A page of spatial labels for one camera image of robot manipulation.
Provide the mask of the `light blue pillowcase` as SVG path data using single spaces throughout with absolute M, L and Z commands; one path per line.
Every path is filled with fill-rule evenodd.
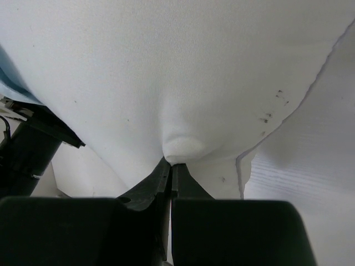
M 1 95 L 14 101 L 43 105 L 27 88 L 14 63 L 1 47 Z

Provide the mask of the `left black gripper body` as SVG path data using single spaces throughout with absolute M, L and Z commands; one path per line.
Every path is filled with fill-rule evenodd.
M 84 142 L 46 106 L 1 99 L 1 196 L 30 196 L 62 143 Z

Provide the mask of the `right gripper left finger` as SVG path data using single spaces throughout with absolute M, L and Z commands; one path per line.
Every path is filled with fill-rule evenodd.
M 146 210 L 158 194 L 164 193 L 169 172 L 170 164 L 162 158 L 151 174 L 132 189 L 117 197 L 117 200 L 130 210 L 138 212 Z

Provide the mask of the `white pillow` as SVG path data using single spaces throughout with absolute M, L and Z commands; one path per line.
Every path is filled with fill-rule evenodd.
M 2 1 L 1 47 L 128 187 L 165 158 L 239 199 L 353 21 L 353 1 Z

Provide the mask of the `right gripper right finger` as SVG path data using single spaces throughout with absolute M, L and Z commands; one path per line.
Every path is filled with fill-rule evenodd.
M 192 177 L 186 164 L 177 164 L 172 167 L 172 197 L 188 198 L 192 200 L 213 200 Z

